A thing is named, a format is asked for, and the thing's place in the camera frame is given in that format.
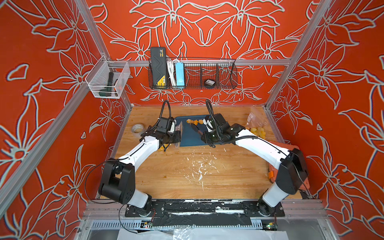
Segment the black metal tongs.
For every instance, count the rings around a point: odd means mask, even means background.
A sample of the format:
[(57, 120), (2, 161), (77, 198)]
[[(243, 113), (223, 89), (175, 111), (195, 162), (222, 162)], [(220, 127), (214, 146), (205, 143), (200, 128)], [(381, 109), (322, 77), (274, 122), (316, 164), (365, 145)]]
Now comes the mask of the black metal tongs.
[(191, 128), (196, 132), (198, 133), (200, 136), (203, 136), (205, 134), (205, 131), (204, 130), (201, 130), (197, 125), (195, 125), (194, 123), (190, 123), (190, 126)]

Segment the clear resealable bag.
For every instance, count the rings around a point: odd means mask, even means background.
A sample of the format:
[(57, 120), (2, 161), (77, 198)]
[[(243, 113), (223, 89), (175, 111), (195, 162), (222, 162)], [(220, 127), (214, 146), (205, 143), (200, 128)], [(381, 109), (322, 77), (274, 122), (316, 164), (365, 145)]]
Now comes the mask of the clear resealable bag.
[(250, 128), (250, 131), (252, 134), (256, 135), (259, 138), (266, 139), (266, 132), (265, 129), (262, 127), (257, 127), (257, 128)]
[(262, 108), (252, 106), (247, 118), (246, 128), (250, 130), (250, 128), (262, 127), (266, 132), (266, 127), (268, 125), (269, 122), (264, 110)]

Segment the clear bag with yellow toys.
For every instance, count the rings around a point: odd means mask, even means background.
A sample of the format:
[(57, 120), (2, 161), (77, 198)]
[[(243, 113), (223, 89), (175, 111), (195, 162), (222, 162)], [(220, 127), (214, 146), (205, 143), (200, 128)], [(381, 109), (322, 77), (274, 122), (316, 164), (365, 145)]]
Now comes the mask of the clear bag with yellow toys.
[(171, 145), (179, 148), (182, 141), (182, 133), (183, 124), (172, 122), (171, 129), (165, 134), (162, 134), (160, 138), (160, 149), (163, 149), (163, 151), (166, 152)]

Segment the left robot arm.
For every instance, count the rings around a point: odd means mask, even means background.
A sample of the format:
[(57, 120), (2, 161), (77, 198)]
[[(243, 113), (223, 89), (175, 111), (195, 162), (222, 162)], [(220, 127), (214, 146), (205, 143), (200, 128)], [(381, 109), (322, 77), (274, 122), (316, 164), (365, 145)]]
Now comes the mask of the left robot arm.
[(98, 193), (122, 205), (135, 207), (141, 216), (152, 211), (152, 197), (136, 188), (136, 171), (144, 161), (160, 148), (181, 142), (182, 131), (172, 117), (171, 105), (164, 101), (157, 122), (149, 127), (140, 142), (131, 151), (118, 159), (109, 159), (104, 164)]

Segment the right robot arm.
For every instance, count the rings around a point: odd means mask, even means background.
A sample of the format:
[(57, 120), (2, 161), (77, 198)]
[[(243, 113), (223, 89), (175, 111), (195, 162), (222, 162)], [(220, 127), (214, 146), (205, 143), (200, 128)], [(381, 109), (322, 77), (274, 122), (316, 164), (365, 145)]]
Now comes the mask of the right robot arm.
[(302, 151), (272, 144), (252, 134), (242, 125), (229, 125), (221, 114), (214, 113), (210, 100), (206, 100), (206, 106), (209, 115), (205, 117), (204, 124), (208, 130), (202, 133), (203, 142), (212, 148), (218, 144), (242, 147), (261, 157), (277, 170), (275, 182), (259, 198), (256, 206), (262, 216), (270, 216), (282, 200), (296, 194), (300, 187), (305, 185), (309, 173)]

